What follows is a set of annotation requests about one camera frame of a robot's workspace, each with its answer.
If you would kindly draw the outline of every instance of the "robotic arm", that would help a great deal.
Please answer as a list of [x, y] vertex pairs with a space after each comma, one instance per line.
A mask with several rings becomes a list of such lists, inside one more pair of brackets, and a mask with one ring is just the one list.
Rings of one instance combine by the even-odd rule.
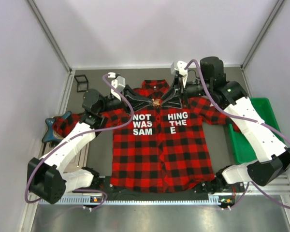
[[[232, 118], [252, 145], [258, 160], [226, 167], [217, 174], [216, 179], [223, 185], [251, 180], [261, 186], [267, 185], [290, 167], [290, 147], [287, 148], [268, 128], [260, 125], [264, 121], [254, 110], [247, 93], [239, 83], [226, 81], [223, 62], [220, 59], [207, 57], [200, 61], [200, 65], [211, 97], [224, 112], [258, 121], [255, 123]], [[183, 61], [172, 64], [171, 73], [175, 77], [170, 89], [161, 98], [162, 107], [189, 107], [188, 98], [206, 95], [199, 79], [193, 82], [187, 81], [186, 66]], [[113, 78], [112, 86], [126, 97], [134, 111], [153, 104], [151, 99], [136, 94], [119, 74], [109, 73], [109, 78]], [[95, 89], [88, 90], [84, 94], [84, 116], [73, 131], [54, 148], [55, 152], [52, 151], [54, 154], [37, 170], [29, 190], [54, 204], [66, 192], [84, 187], [95, 188], [95, 179], [99, 178], [99, 174], [94, 170], [83, 168], [73, 173], [64, 173], [64, 170], [82, 147], [97, 136], [95, 132], [88, 133], [88, 131], [105, 126], [105, 118], [99, 113], [119, 108], [124, 108], [127, 113], [130, 113], [127, 105], [121, 100], [113, 90], [108, 97], [104, 97]], [[27, 181], [41, 159], [47, 155], [40, 159], [33, 158], [28, 163]]]

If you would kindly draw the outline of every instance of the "floor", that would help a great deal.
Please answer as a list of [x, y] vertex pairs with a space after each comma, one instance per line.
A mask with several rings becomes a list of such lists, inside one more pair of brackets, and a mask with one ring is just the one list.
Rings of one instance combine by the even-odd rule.
[[[86, 74], [89, 87], [97, 88], [103, 95], [109, 88], [102, 82], [102, 75], [109, 71], [78, 71]], [[114, 70], [126, 78], [131, 87], [139, 87], [144, 79], [166, 79], [172, 83], [170, 69]], [[245, 87], [239, 68], [226, 68], [229, 80], [238, 81]], [[80, 113], [83, 94], [76, 92], [74, 81], [67, 110]], [[206, 142], [209, 148], [214, 171], [234, 163], [228, 132], [223, 126], [204, 124]], [[87, 166], [101, 175], [112, 172], [112, 132], [100, 134], [89, 146]], [[39, 205], [32, 232], [160, 232], [160, 231], [200, 231], [200, 232], [238, 232], [272, 231], [288, 232], [290, 227], [282, 207], [263, 196], [246, 196], [232, 211], [219, 211], [217, 206], [111, 206], [90, 213], [82, 209], [70, 209], [70, 205]]]
[[[85, 74], [89, 80], [89, 88], [96, 88], [103, 95], [110, 93], [109, 87], [102, 81], [102, 76], [110, 70], [87, 70], [77, 71], [76, 75]], [[140, 87], [144, 80], [165, 79], [169, 85], [173, 81], [170, 69], [125, 69], [112, 70], [120, 73], [126, 78], [126, 83], [130, 87]], [[188, 77], [188, 81], [192, 81], [195, 77]], [[240, 68], [225, 68], [228, 80], [239, 82], [245, 89], [246, 85]], [[67, 110], [73, 113], [83, 112], [83, 93], [76, 92], [76, 81], [74, 80]], [[214, 172], [219, 169], [234, 164], [231, 143], [227, 128], [224, 126], [210, 126], [206, 123], [203, 125], [206, 143], [209, 149], [212, 167]], [[106, 131], [101, 133], [95, 140], [90, 143], [87, 166], [100, 172], [101, 175], [111, 175], [112, 173], [112, 132]]]

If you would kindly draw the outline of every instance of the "white wall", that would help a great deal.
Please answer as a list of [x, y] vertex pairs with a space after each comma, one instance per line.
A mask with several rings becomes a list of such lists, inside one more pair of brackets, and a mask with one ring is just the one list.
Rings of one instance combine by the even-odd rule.
[[241, 64], [276, 0], [35, 0], [74, 68]]
[[280, 129], [290, 137], [290, 0], [246, 69], [254, 97], [270, 99]]
[[66, 78], [26, 2], [0, 1], [0, 232], [16, 231], [20, 222], [27, 163]]

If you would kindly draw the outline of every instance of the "green bin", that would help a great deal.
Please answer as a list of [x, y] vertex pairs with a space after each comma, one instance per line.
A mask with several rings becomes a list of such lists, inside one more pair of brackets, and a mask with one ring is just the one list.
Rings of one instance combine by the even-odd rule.
[[[258, 112], [260, 117], [265, 121], [265, 123], [280, 131], [270, 101], [267, 98], [251, 98], [250, 100], [251, 104]], [[252, 149], [250, 143], [247, 141], [242, 133], [238, 133], [233, 130], [232, 124], [229, 124], [229, 133], [234, 158], [238, 164], [250, 162], [257, 159], [256, 153]]]

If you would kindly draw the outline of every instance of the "checkered pattern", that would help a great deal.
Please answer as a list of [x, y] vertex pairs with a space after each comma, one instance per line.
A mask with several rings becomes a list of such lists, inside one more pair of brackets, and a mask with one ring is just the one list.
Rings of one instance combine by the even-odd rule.
[[74, 129], [75, 125], [79, 122], [82, 114], [71, 114], [67, 119], [61, 117], [56, 117], [56, 120], [53, 124], [53, 129], [63, 138]]
[[[144, 81], [135, 91], [159, 99], [168, 88], [165, 80]], [[132, 123], [113, 131], [111, 184], [163, 193], [214, 179], [202, 122], [224, 125], [232, 121], [205, 98], [191, 98], [189, 103], [190, 109], [146, 107], [135, 112]], [[129, 120], [123, 110], [103, 114], [109, 118], [106, 127]]]

